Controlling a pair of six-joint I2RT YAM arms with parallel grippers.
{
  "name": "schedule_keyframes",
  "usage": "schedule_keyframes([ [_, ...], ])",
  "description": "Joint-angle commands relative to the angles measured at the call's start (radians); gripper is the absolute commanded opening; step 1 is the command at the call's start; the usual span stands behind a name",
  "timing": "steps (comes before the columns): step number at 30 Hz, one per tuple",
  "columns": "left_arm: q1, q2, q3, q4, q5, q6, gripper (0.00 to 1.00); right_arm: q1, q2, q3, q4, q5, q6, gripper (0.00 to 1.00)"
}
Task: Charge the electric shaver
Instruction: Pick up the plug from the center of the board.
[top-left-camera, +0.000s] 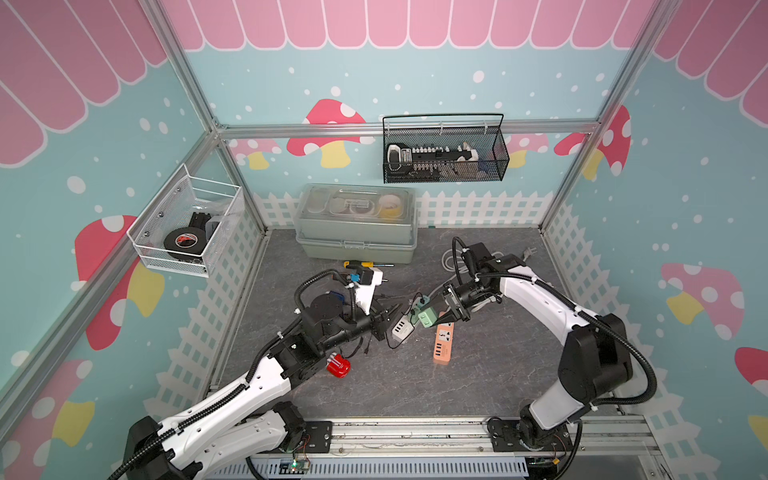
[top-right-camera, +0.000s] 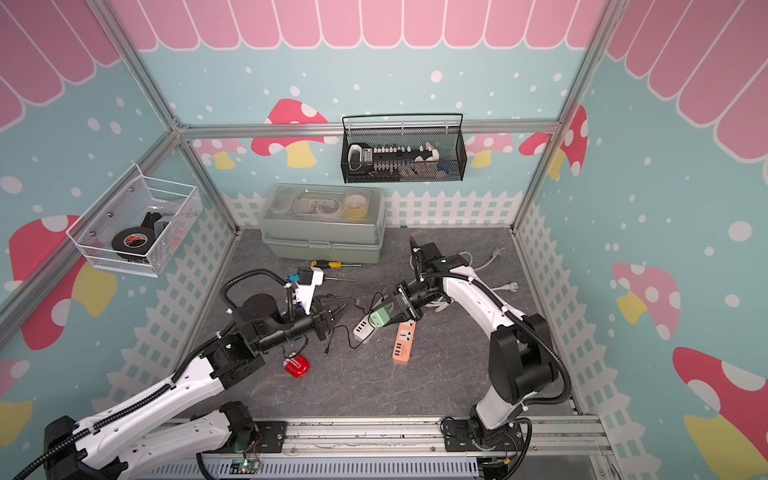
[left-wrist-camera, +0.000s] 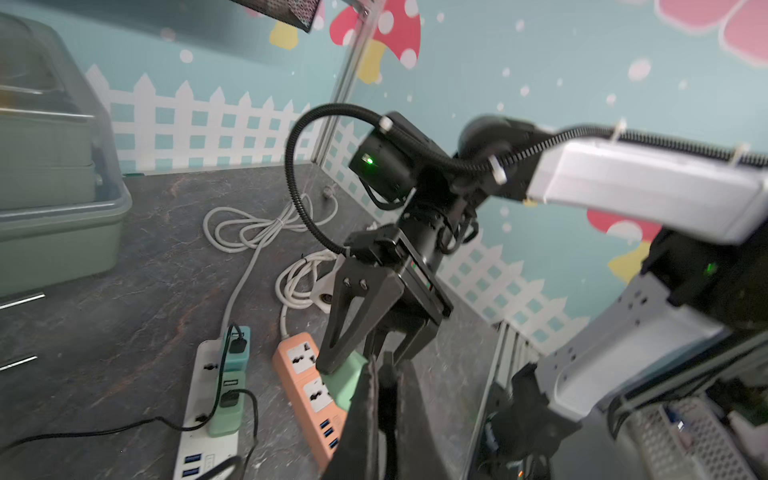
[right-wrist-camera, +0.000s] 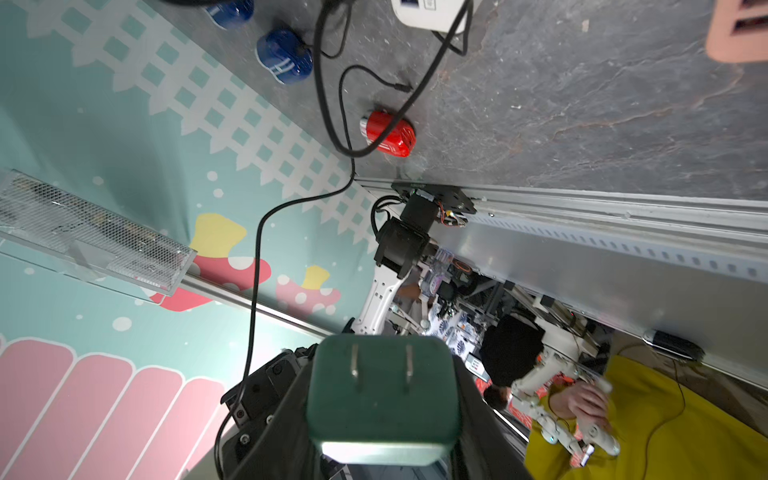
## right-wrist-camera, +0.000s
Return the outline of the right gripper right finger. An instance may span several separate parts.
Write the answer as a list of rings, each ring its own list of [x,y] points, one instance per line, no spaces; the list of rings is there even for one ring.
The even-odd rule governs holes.
[[[452,479],[531,479],[462,360],[452,357],[458,388],[460,432],[451,451]]]

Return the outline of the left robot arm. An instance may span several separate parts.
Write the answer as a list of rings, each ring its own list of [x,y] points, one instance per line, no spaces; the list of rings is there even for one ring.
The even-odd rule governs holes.
[[[374,283],[359,317],[348,322],[347,333],[379,335],[399,289],[428,250],[429,230],[444,209],[441,203],[413,194],[398,218],[374,228]],[[301,369],[314,355],[315,345],[285,350],[227,391],[220,403],[227,408],[217,431],[213,452],[216,474],[232,479],[238,464],[255,447]]]

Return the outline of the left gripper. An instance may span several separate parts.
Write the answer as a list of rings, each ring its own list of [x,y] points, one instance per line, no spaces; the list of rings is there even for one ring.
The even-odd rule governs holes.
[[[221,447],[223,472],[232,474],[266,430],[301,369],[314,357],[317,344],[283,350],[251,373],[241,402],[232,415],[235,432],[226,434]]]

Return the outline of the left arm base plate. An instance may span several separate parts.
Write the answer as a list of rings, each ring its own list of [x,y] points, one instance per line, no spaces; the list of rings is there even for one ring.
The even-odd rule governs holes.
[[[400,219],[425,232],[433,223],[463,227],[477,213],[473,201],[457,186],[399,181],[391,187],[405,202]]]

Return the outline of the green adapter front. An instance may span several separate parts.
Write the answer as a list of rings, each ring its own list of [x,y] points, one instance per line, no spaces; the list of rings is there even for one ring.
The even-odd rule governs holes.
[[[451,352],[429,336],[328,337],[312,362],[306,421],[313,444],[337,462],[433,464],[461,430]]]

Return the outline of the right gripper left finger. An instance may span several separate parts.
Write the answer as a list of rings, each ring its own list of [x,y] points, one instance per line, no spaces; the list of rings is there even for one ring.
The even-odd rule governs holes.
[[[302,368],[271,422],[228,479],[317,479],[318,450],[309,438],[306,405],[312,368]]]

